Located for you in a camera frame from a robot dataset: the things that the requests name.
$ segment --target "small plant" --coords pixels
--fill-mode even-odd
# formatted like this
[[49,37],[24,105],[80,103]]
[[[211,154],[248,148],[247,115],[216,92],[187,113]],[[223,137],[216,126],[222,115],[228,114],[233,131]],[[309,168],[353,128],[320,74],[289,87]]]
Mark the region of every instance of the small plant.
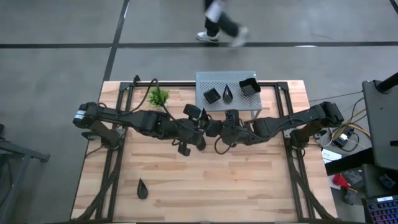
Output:
[[160,96],[157,88],[151,88],[149,90],[148,102],[156,109],[161,109],[162,105],[166,104],[167,99],[170,97],[168,90],[160,90]]

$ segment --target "shoe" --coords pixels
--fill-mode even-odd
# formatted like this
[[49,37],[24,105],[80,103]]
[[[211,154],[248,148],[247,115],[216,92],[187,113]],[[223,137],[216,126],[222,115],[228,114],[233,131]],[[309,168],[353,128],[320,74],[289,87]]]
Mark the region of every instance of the shoe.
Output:
[[199,32],[197,34],[197,39],[204,42],[218,43],[218,36],[220,33],[217,33],[214,37],[210,37],[207,35],[207,32]]
[[238,36],[229,45],[230,47],[242,47],[246,43],[246,38],[248,37],[249,30],[247,27],[239,27]]

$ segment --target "gray floor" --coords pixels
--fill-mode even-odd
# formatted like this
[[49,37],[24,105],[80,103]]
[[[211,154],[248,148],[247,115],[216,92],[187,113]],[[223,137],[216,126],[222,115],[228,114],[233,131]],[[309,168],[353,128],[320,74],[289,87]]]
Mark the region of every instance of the gray floor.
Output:
[[[250,42],[398,40],[398,15],[388,0],[229,2],[231,17],[250,28]],[[111,43],[122,3],[0,0],[0,44]],[[199,30],[201,1],[131,0],[120,42],[195,42]],[[7,126],[6,137],[51,154],[48,164],[31,163],[16,222],[69,218],[87,145],[72,119],[80,103],[98,99],[109,51],[0,49],[0,123]],[[262,80],[305,80],[309,99],[316,100],[359,91],[364,80],[392,75],[397,58],[398,47],[119,49],[111,80],[134,75],[193,80],[196,71],[256,70]],[[360,97],[330,101],[348,118]],[[359,124],[368,129],[365,119]],[[361,144],[370,142],[361,135]],[[339,194],[334,196],[340,218],[363,221],[360,206],[344,205]]]

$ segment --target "red object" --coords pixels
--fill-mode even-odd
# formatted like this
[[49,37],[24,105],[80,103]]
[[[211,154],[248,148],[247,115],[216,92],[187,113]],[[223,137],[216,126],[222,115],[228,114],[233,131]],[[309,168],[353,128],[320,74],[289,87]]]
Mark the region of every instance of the red object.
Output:
[[333,183],[336,184],[337,186],[342,186],[345,188],[350,188],[351,186],[349,185],[349,183],[347,182],[346,179],[344,179],[343,175],[341,174],[336,174],[333,177]]

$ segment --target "wooden table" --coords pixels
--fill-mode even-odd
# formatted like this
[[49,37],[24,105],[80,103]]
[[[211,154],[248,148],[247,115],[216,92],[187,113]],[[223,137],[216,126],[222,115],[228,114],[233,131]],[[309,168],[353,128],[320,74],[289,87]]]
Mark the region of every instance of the wooden table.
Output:
[[[99,102],[114,108],[120,82],[104,82]],[[288,81],[294,112],[309,107],[303,81]],[[168,107],[176,118],[186,118],[183,108],[195,104],[193,87],[162,87],[170,90]],[[135,87],[132,108],[142,100],[146,87]],[[274,90],[262,87],[259,117],[278,117]],[[153,110],[146,102],[142,110]],[[223,112],[210,113],[224,119]],[[243,120],[249,111],[241,111]],[[274,222],[296,221],[282,134],[269,142],[238,145],[221,156],[214,151],[216,138],[206,138],[207,147],[184,157],[171,141],[160,141],[136,133],[126,134],[126,144],[114,213],[115,222]],[[99,141],[90,142],[88,152]],[[226,146],[219,145],[219,150]],[[72,218],[78,217],[100,189],[106,150],[91,154],[84,163]],[[310,188],[321,204],[336,217],[335,204],[319,147],[306,148],[304,157]],[[145,200],[138,199],[142,178],[149,189]],[[305,199],[300,194],[305,210]]]

